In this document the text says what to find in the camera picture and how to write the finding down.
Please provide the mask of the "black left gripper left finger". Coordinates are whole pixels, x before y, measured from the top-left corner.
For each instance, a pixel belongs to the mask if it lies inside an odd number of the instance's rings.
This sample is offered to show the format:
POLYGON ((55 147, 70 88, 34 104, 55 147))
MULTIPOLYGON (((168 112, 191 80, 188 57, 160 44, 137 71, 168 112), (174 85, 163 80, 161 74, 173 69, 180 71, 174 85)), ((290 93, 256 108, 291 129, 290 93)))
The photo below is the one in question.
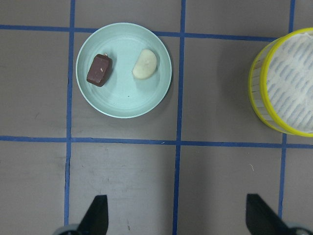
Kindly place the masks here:
POLYGON ((107 195, 97 195, 81 220, 78 232, 108 231, 108 199, 107 195))

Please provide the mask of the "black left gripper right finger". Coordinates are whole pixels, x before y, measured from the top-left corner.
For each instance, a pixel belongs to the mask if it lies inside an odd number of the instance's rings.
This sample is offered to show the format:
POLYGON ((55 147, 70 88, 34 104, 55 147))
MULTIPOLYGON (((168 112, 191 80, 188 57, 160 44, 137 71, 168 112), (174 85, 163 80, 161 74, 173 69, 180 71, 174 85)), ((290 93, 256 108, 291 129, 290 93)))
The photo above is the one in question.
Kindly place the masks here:
POLYGON ((252 235, 289 235, 290 229, 258 194, 246 196, 246 226, 252 235))

